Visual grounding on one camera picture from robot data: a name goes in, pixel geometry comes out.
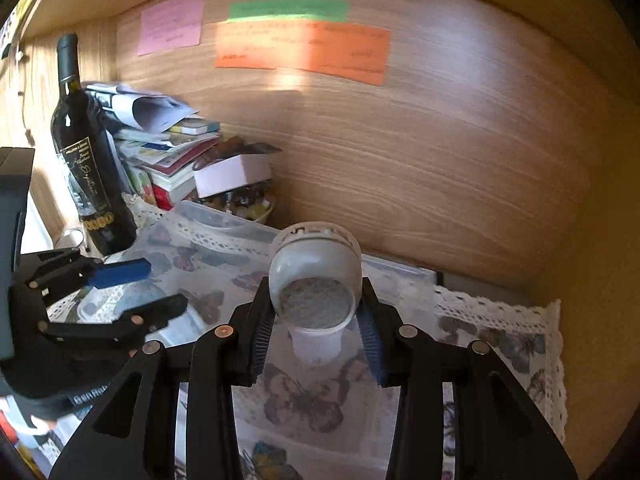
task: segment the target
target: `stack of books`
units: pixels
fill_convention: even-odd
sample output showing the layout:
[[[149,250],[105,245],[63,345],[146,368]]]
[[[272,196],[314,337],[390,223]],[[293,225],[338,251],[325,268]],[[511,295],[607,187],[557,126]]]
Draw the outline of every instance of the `stack of books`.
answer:
[[[218,143],[219,130],[217,121],[191,117],[160,134],[121,128],[113,139],[135,191],[145,201],[170,210],[195,189],[192,163]]]

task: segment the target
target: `wine bottle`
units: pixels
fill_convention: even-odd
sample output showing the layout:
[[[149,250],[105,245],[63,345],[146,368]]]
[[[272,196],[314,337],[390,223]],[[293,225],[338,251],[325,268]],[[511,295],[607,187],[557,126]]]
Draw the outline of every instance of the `wine bottle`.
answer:
[[[78,214],[103,256],[131,247],[136,225],[122,199],[100,105],[80,85],[78,36],[58,41],[60,99],[51,135]]]

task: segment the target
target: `black device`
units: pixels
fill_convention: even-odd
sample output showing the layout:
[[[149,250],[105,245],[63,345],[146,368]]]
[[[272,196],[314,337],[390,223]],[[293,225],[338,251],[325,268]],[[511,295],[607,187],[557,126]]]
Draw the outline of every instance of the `black device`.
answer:
[[[574,467],[535,404],[484,341],[434,341],[378,301],[363,280],[358,323],[370,369],[400,386],[387,480],[442,475],[442,383],[452,382],[459,480],[574,480]],[[186,471],[190,480],[241,480],[231,386],[262,371],[274,310],[268,278],[228,324],[195,343],[147,342],[71,437],[50,480],[166,480],[174,474],[180,382],[189,382]]]
[[[184,313],[181,294],[127,310],[111,324],[50,322],[47,307],[82,286],[146,278],[144,259],[104,264],[77,248],[24,254],[33,150],[0,148],[0,395],[13,395],[25,421],[44,420],[95,402],[145,337]]]
[[[0,175],[0,186],[11,178]],[[14,216],[20,218],[24,205],[15,203]],[[15,225],[14,238],[20,238],[22,224]],[[19,239],[12,247],[15,255]],[[133,265],[143,274],[145,260]],[[104,268],[106,275],[100,273]],[[47,320],[48,301],[84,283],[119,282],[121,274],[122,267],[110,269],[73,250],[24,256],[12,274],[8,315],[0,322],[8,322],[4,328],[12,334],[14,354],[0,361],[0,369],[23,405],[27,399],[31,411],[59,409],[70,392],[110,379],[106,391],[87,399],[94,406],[49,478],[173,479],[178,389],[188,381],[188,478],[241,480],[231,386],[251,387],[264,367],[274,320],[268,278],[251,303],[236,307],[228,324],[172,348],[142,341],[184,311],[181,295],[129,310],[112,324]],[[401,388],[387,480],[441,478],[443,382],[454,387],[457,480],[577,480],[542,414],[487,343],[458,348],[434,341],[380,303],[367,278],[356,315],[378,384]],[[142,351],[129,358],[136,344]],[[54,376],[54,370],[62,375]]]

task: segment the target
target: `butterfly tablecloth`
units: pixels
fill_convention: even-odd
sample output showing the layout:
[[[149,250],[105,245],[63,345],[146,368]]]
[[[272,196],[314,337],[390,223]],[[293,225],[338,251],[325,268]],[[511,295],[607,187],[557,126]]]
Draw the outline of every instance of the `butterfly tablecloth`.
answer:
[[[274,229],[187,202],[163,216],[143,214],[142,219],[146,226],[124,259],[147,258],[151,276],[106,292],[92,291],[78,306],[81,320],[110,321],[126,308],[181,292],[190,300],[188,312],[152,338],[168,346],[189,342],[228,321],[238,304],[252,299],[268,273]],[[380,300],[396,306],[405,323],[450,344],[466,346],[476,338],[491,344],[564,438],[559,303],[548,308],[492,303],[435,286],[430,270],[370,256],[362,260],[363,275],[370,277]],[[446,385],[447,479],[455,451],[451,394]],[[383,479],[398,395],[397,388],[376,386],[355,320],[344,330],[338,358],[316,367],[296,358],[287,328],[276,320],[257,384],[233,391],[245,478]],[[178,406],[177,478],[184,476],[187,405],[184,384]]]

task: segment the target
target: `metal pin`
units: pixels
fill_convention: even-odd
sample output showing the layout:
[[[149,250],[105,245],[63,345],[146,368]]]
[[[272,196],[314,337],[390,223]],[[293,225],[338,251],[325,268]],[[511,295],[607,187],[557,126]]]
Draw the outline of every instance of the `metal pin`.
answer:
[[[142,351],[143,351],[146,355],[153,355],[153,354],[155,354],[159,349],[160,349],[160,342],[159,342],[159,341],[149,341],[149,342],[144,343],[144,344],[142,345]]]
[[[213,331],[218,337],[229,337],[234,332],[234,328],[231,325],[219,325]]]
[[[475,341],[473,341],[471,343],[471,349],[479,355],[485,355],[488,354],[491,351],[491,347],[485,343],[484,341],[481,341],[479,339],[476,339]]]
[[[413,325],[402,325],[398,329],[398,333],[402,337],[406,337],[408,339],[411,339],[412,337],[416,337],[418,335],[418,329]]]

